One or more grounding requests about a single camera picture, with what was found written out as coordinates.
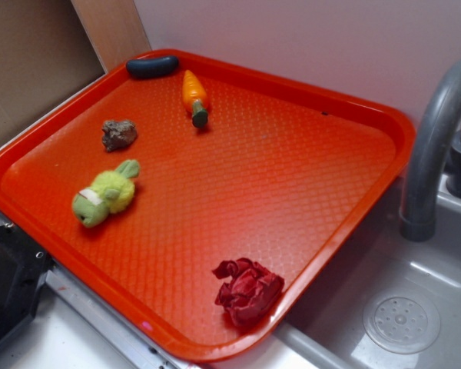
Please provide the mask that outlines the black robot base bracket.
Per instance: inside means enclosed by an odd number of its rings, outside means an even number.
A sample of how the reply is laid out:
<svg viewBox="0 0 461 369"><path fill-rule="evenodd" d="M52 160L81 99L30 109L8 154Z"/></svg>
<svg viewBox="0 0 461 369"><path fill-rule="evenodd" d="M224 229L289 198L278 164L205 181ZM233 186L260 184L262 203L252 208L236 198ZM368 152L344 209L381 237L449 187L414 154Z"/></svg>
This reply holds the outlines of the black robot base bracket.
<svg viewBox="0 0 461 369"><path fill-rule="evenodd" d="M0 348L34 320L50 267L48 252L19 226L0 226Z"/></svg>

